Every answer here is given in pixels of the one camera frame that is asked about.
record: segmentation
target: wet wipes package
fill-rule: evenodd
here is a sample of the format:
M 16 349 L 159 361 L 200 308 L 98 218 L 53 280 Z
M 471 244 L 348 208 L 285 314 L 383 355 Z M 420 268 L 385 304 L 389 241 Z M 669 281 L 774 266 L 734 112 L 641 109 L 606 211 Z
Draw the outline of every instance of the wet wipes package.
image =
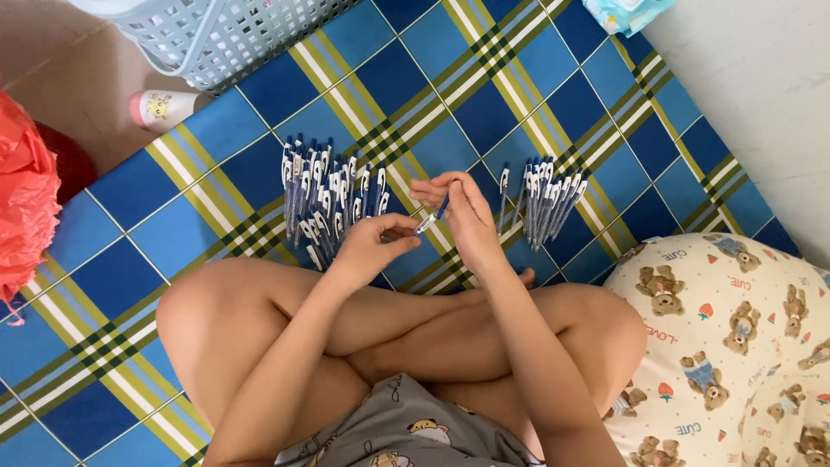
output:
M 582 0 L 582 3 L 608 34 L 621 32 L 631 37 L 665 12 L 674 0 Z

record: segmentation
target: blue plaid fabric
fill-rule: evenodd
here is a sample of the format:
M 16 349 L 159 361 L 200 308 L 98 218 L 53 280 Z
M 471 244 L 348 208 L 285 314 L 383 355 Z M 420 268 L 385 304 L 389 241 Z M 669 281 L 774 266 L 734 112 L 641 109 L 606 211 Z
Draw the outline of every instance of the blue plaid fabric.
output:
M 0 326 L 0 465 L 201 462 L 211 433 L 165 356 L 155 307 L 208 261 L 311 267 L 283 223 L 281 144 L 298 132 L 333 137 L 360 164 L 385 160 L 389 210 L 419 219 L 413 178 L 466 170 L 497 206 L 505 162 L 552 155 L 560 171 L 590 172 L 555 241 L 532 253 L 518 227 L 503 238 L 537 286 L 602 281 L 643 239 L 684 232 L 798 254 L 642 36 L 608 37 L 576 0 L 365 0 L 66 205 L 12 302 L 27 324 Z M 373 285 L 453 293 L 476 280 L 438 225 Z

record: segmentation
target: cartoon print shorts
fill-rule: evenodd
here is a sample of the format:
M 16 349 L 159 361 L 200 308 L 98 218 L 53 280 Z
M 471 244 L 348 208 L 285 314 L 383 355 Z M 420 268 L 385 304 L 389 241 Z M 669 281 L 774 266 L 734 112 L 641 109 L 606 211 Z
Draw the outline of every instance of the cartoon print shorts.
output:
M 280 453 L 277 467 L 542 465 L 504 427 L 436 399 L 411 377 L 381 381 L 351 413 Z

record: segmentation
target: person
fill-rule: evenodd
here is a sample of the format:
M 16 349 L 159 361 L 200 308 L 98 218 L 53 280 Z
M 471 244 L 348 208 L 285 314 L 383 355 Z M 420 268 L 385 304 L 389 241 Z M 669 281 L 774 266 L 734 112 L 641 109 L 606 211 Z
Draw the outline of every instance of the person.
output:
M 421 243 L 416 219 L 385 214 L 352 226 L 324 274 L 229 258 L 164 294 L 159 335 L 215 430 L 204 467 L 624 466 L 600 416 L 645 353 L 637 312 L 591 285 L 528 290 L 469 174 L 412 187 L 433 208 L 448 193 L 481 288 L 367 287 Z

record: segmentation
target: crossed legs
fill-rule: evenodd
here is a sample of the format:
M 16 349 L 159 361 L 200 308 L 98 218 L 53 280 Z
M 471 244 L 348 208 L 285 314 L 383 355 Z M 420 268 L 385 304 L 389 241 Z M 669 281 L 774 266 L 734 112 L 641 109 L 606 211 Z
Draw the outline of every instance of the crossed legs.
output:
M 159 336 L 208 424 L 218 425 L 319 278 L 300 268 L 233 258 L 200 268 L 164 294 L 156 314 Z M 561 284 L 530 293 L 604 414 L 645 351 L 642 319 L 602 288 Z M 481 291 L 447 297 L 378 288 L 355 293 L 335 321 L 284 447 L 338 420 L 374 382 L 399 372 L 435 383 L 436 397 L 500 422 L 541 456 Z

